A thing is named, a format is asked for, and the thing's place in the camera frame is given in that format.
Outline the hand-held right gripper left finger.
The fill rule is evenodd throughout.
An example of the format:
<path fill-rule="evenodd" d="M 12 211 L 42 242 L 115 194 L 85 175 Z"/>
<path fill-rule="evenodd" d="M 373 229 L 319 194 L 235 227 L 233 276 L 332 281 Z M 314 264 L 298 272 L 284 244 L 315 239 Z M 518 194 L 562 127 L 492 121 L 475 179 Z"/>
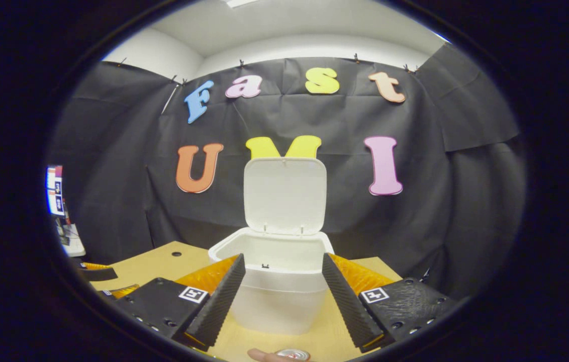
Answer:
<path fill-rule="evenodd" d="M 156 334 L 206 352 L 216 344 L 245 273 L 239 253 L 178 280 L 153 278 L 112 302 Z"/>

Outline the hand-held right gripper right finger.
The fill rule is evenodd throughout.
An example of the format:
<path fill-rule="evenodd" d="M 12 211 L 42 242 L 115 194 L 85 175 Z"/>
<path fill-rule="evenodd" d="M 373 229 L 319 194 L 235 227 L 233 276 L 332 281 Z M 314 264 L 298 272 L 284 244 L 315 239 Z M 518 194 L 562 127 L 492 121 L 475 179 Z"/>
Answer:
<path fill-rule="evenodd" d="M 421 334 L 458 304 L 420 280 L 393 281 L 328 252 L 323 256 L 322 273 L 347 332 L 360 352 L 384 348 Z"/>

